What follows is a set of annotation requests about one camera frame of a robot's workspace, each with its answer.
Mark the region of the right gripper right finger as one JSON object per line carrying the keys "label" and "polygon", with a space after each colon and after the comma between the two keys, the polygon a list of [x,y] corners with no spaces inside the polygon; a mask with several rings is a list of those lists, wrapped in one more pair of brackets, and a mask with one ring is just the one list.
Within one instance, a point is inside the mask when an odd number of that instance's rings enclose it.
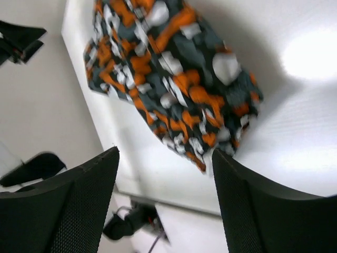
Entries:
{"label": "right gripper right finger", "polygon": [[336,196],[298,191],[212,154],[229,252],[336,252]]}

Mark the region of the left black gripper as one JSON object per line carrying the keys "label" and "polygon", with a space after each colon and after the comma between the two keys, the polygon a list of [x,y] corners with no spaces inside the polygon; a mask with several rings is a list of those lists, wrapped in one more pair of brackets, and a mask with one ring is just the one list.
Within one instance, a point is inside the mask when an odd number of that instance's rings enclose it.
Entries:
{"label": "left black gripper", "polygon": [[1,21],[1,65],[7,61],[26,64],[44,45],[40,40],[47,33],[41,27],[30,27]]}

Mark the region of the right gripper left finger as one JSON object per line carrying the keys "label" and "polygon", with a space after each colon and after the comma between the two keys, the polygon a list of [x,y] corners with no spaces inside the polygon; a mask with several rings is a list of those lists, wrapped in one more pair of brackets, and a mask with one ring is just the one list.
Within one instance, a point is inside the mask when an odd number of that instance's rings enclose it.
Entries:
{"label": "right gripper left finger", "polygon": [[97,252],[120,154],[112,147],[1,193],[1,252]]}

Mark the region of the orange camouflage shorts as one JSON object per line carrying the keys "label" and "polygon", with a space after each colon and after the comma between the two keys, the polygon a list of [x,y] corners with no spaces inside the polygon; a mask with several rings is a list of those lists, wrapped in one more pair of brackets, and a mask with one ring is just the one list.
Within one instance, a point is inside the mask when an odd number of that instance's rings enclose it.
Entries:
{"label": "orange camouflage shorts", "polygon": [[200,171],[234,155],[263,94],[254,76],[185,1],[95,1],[84,52],[88,87],[137,109]]}

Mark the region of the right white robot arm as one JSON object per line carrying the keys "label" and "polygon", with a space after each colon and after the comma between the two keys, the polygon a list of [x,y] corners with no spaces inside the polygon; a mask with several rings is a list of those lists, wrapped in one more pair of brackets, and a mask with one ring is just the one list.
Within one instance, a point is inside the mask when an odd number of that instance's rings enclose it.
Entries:
{"label": "right white robot arm", "polygon": [[[119,151],[116,147],[67,169],[40,153],[1,177],[1,252],[96,252],[101,235],[117,241],[156,217],[139,203],[105,222]],[[336,196],[283,186],[223,151],[212,155],[229,252],[336,252]]]}

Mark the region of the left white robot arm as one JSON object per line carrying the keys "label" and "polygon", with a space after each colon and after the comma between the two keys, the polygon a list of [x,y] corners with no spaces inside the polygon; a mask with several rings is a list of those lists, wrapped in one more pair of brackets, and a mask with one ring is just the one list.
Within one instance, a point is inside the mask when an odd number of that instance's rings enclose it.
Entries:
{"label": "left white robot arm", "polygon": [[[23,26],[1,21],[1,64],[11,61],[26,64],[44,45],[40,40],[47,33],[42,27]],[[52,152],[42,152],[1,176],[2,187],[46,180],[65,169],[64,162]]]}

